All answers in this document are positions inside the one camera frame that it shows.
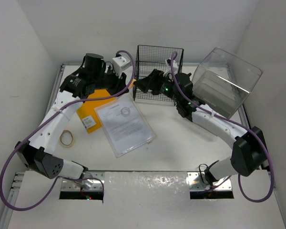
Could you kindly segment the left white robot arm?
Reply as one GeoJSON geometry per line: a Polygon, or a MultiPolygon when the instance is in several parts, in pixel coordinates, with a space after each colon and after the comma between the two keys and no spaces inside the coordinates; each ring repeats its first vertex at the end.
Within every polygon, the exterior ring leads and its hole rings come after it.
{"type": "Polygon", "coordinates": [[[111,66],[106,65],[101,55],[87,53],[81,66],[62,81],[40,130],[25,140],[24,144],[17,143],[17,155],[22,163],[49,179],[81,178],[86,168],[55,157],[55,147],[73,115],[95,90],[105,89],[109,95],[128,92],[124,71],[131,65],[132,62],[119,53],[112,59],[111,66]]]}

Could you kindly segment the orange pastel highlighter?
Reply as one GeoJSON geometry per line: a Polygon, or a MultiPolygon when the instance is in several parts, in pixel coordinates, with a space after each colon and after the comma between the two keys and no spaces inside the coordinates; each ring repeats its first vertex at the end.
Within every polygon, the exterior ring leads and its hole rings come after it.
{"type": "Polygon", "coordinates": [[[134,87],[134,83],[136,82],[136,80],[132,80],[131,84],[129,85],[129,89],[134,87]]]}

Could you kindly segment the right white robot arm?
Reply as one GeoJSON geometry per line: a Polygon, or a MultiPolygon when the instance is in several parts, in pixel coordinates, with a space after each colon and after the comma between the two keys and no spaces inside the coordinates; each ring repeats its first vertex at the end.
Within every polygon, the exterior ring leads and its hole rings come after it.
{"type": "Polygon", "coordinates": [[[230,157],[217,160],[204,170],[204,182],[213,185],[218,180],[240,174],[249,176],[266,161],[260,142],[263,132],[253,127],[249,131],[215,117],[214,111],[193,95],[190,74],[177,73],[171,78],[167,73],[154,69],[147,77],[134,82],[143,93],[163,94],[175,102],[178,114],[221,138],[232,149],[230,157]]]}

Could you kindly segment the clear plastic drawer organizer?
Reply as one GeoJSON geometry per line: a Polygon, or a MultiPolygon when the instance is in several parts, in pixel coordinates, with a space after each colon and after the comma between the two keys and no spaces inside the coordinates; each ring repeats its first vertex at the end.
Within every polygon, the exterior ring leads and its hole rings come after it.
{"type": "Polygon", "coordinates": [[[261,68],[235,53],[214,48],[194,72],[193,95],[229,119],[248,98],[262,74],[261,68]]]}

